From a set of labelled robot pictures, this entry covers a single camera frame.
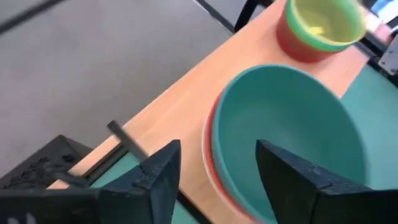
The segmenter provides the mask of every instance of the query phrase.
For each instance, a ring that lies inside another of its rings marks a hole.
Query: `gray floor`
[[[97,146],[230,36],[192,0],[68,0],[0,36],[0,175],[58,134]]]

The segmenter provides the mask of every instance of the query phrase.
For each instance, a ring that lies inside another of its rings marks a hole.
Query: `small bowl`
[[[276,27],[281,49],[307,63],[341,52],[365,33],[364,16],[353,0],[287,0]]]
[[[290,28],[318,50],[344,50],[366,33],[364,16],[354,0],[288,0],[286,9]]]
[[[368,160],[349,114],[303,71],[285,65],[243,71],[222,92],[213,118],[211,154],[223,187],[256,220],[276,223],[257,169],[257,139],[367,183]]]

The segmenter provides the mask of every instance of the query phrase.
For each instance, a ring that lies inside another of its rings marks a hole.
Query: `bowl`
[[[354,0],[287,0],[276,28],[281,49],[308,63],[346,49],[365,33],[364,16]]]
[[[213,117],[216,111],[220,95],[217,96],[208,116],[205,119],[202,131],[201,154],[203,165],[205,166],[206,174],[210,180],[211,186],[216,191],[220,199],[231,209],[235,214],[242,215],[255,222],[254,217],[250,216],[234,199],[227,193],[223,184],[221,183],[217,171],[214,166],[213,157],[211,155],[211,126],[213,124]]]
[[[368,179],[362,139],[340,100],[307,73],[285,65],[243,71],[221,94],[211,152],[223,187],[260,222],[276,223],[256,164],[265,139],[359,184]]]

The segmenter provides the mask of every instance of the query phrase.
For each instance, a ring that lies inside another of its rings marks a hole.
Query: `red bowl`
[[[227,193],[226,189],[223,187],[223,184],[218,177],[217,171],[215,169],[213,163],[213,156],[211,154],[211,127],[213,124],[214,113],[220,99],[220,95],[217,96],[213,106],[211,107],[210,113],[207,116],[205,121],[205,126],[203,128],[202,134],[202,156],[203,162],[205,165],[207,176],[210,179],[210,182],[213,188],[216,190],[217,194],[221,197],[222,201],[224,201],[234,212],[243,215],[249,218],[251,221],[258,223],[258,221],[248,214],[238,203],[234,201],[234,199]]]

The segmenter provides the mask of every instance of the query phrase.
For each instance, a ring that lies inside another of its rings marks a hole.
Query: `stacked bowls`
[[[281,49],[301,62],[319,62],[365,33],[364,16],[355,0],[287,0],[276,29]]]
[[[203,160],[219,196],[254,222],[276,223],[257,169],[257,139],[367,182],[367,159],[350,116],[303,71],[285,65],[243,71],[216,99],[203,130]]]

